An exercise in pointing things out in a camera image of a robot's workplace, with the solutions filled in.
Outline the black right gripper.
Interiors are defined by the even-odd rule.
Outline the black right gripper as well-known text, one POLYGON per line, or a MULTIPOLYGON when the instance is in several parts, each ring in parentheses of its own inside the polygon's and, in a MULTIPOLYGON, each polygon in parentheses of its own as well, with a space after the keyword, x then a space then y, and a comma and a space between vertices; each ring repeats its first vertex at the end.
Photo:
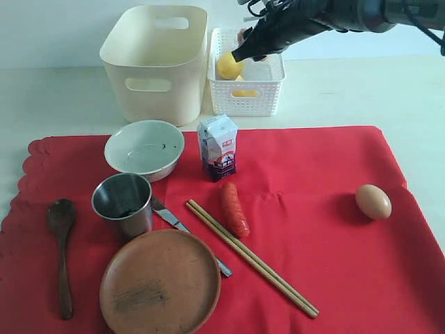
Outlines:
POLYGON ((265 1, 255 29, 245 30, 232 55, 236 62, 259 62, 327 31, 361 31, 361 9, 360 1, 265 1))

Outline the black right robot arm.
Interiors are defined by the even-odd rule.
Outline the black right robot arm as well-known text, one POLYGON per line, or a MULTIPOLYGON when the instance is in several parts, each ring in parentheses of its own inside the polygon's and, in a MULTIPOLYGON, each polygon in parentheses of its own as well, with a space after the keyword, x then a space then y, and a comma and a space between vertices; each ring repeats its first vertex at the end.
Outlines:
POLYGON ((242 43, 232 51, 237 63, 281 54, 326 31, 385 33, 397 24, 418 28, 444 55, 444 37, 432 32, 444 30, 443 1, 264 1, 258 13, 252 11, 256 3, 239 1, 257 23, 243 32, 242 43))

